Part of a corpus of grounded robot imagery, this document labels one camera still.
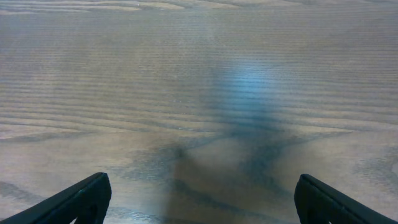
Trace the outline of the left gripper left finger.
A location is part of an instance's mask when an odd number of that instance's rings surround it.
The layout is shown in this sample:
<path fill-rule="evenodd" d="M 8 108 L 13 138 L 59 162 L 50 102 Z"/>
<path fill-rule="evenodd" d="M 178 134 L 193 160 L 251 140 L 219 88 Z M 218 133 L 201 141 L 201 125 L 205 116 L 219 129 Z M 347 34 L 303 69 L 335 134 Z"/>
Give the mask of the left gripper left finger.
<path fill-rule="evenodd" d="M 111 194 L 108 175 L 98 172 L 1 224 L 102 224 Z"/>

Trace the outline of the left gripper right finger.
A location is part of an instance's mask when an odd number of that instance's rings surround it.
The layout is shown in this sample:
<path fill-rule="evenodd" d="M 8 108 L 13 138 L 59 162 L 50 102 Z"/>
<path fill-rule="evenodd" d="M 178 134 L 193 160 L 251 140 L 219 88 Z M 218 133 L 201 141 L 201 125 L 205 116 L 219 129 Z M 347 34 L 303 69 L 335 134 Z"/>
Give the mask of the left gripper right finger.
<path fill-rule="evenodd" d="M 301 224 L 397 224 L 309 174 L 302 174 L 294 192 Z"/>

